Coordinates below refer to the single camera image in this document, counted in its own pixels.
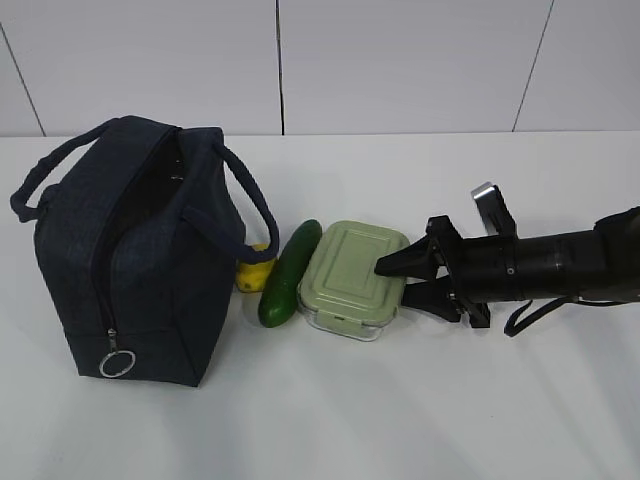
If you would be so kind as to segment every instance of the lunch bag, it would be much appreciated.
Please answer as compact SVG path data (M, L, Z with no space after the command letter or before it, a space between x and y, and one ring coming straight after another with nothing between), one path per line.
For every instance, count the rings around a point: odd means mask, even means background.
M97 140L62 181L27 206L74 149ZM244 244L224 165L267 224L271 243ZM278 227L219 128L123 117L39 161L11 197L36 220L40 270L78 373L197 386L225 322L236 262L274 258Z

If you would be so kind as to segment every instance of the cucumber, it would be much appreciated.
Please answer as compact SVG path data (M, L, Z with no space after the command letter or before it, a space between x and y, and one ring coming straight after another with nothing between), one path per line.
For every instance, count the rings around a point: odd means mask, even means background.
M317 220L307 220L291 235L267 279L258 305L258 318L265 327L282 325L295 313L298 308L298 284L320 237L322 226Z

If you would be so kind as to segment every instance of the food container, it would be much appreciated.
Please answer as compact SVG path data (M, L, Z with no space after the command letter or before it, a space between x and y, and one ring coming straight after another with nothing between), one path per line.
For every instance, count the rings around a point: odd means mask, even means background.
M322 236L298 286L300 309L320 330L375 340L395 316L405 278L374 273L380 257L409 245L395 230L334 223Z

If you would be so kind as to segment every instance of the lemon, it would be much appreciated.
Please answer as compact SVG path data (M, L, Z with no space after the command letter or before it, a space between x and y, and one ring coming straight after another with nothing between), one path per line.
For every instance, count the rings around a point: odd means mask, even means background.
M266 243L251 245L256 252L266 250L268 246ZM245 293L261 292L264 290L267 278L269 278L275 264L275 258L268 262L257 263L255 265L242 262L238 263L236 269L236 286L241 292Z

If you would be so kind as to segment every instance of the metal ring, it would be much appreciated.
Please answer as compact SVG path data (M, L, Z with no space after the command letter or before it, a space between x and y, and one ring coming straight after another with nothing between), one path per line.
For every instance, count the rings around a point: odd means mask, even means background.
M116 372L116 373L107 373L107 372L105 372L104 371L104 366L106 365L106 363L109 360L111 360L113 357L116 357L116 356L120 355L121 353L129 355L131 357L131 363L129 365L127 365L126 367L124 367L119 372ZM135 353L133 353L131 350L118 350L116 352L107 353L104 356L104 358L102 359L102 361L100 362L100 365L98 366L98 369L100 370L100 374L105 378L118 378L118 377L121 377L122 375L124 375L125 373L129 372L129 370L131 370L135 364L136 364L136 354Z

